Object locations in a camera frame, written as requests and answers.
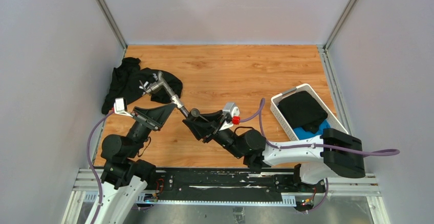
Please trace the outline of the grey tee pipe fitting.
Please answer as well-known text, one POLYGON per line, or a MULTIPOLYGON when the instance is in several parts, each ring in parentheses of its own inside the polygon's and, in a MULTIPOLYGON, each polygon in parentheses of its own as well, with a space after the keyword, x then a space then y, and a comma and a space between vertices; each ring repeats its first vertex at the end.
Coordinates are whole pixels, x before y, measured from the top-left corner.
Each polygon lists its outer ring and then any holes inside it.
POLYGON ((181 99, 179 98, 179 96, 177 94, 171 96, 170 99, 171 99, 172 103, 177 106, 178 110, 185 109, 184 103, 181 101, 181 99))

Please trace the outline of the grey faucet with lever handle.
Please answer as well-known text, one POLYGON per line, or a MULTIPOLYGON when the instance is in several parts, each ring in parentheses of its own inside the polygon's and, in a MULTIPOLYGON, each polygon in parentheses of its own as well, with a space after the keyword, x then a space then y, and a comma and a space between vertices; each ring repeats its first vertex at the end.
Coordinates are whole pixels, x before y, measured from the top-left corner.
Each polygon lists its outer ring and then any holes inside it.
POLYGON ((154 94, 161 89, 165 90, 165 92, 169 95, 170 98, 175 96, 176 94, 169 86, 167 81, 164 79, 162 71, 158 71, 157 81, 149 84, 148 86, 143 86, 143 90, 146 94, 154 94))

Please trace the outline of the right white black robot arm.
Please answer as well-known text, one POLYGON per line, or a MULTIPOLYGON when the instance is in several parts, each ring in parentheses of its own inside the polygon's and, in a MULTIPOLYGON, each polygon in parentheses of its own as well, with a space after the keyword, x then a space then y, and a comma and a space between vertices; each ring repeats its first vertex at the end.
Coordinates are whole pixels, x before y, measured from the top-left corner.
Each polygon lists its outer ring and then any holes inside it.
POLYGON ((309 139, 289 142, 268 142, 262 134, 249 127, 240 135, 225 126, 231 117, 219 110, 215 113, 189 114, 183 123, 193 136, 203 143, 217 142, 237 159, 243 159, 250 169, 286 163, 297 163, 292 178, 296 190, 307 191, 313 184, 331 177, 365 177, 361 140, 351 136, 337 122, 323 133, 309 139))

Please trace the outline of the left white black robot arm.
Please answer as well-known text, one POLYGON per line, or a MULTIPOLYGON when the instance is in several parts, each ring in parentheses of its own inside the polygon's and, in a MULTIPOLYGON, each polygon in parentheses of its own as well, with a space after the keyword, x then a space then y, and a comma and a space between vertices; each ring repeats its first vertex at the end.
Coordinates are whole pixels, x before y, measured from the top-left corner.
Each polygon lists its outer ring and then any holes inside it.
POLYGON ((103 139, 101 157, 106 162, 101 175, 93 171, 98 195, 87 223, 123 223, 142 191, 156 185, 156 166, 134 158, 149 141, 150 133, 163 127, 175 107, 170 103, 151 109, 135 107, 128 112, 125 99, 115 100, 111 113, 135 122, 127 135, 112 134, 103 139))

